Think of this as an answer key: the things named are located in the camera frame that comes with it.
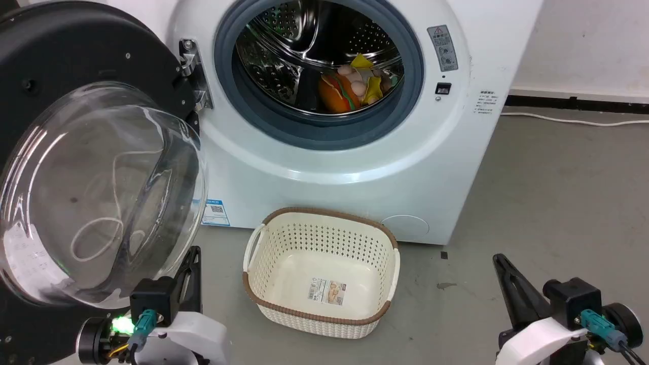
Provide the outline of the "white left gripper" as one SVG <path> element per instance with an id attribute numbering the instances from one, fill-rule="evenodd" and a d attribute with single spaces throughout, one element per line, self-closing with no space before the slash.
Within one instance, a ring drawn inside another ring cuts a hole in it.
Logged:
<path id="1" fill-rule="evenodd" d="M 158 326 L 143 349 L 134 354 L 136 364 L 229 364 L 227 328 L 202 314 L 201 248 L 192 246 L 175 276 L 179 312 L 170 326 Z"/>

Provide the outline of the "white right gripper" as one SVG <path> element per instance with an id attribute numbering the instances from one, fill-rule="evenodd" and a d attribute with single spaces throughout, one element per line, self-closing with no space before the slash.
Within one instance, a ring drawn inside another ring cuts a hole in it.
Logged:
<path id="1" fill-rule="evenodd" d="M 585 328 L 568 330 L 547 318 L 550 304 L 505 254 L 493 255 L 493 264 L 512 330 L 520 331 L 503 344 L 496 364 L 604 364 L 589 349 Z"/>

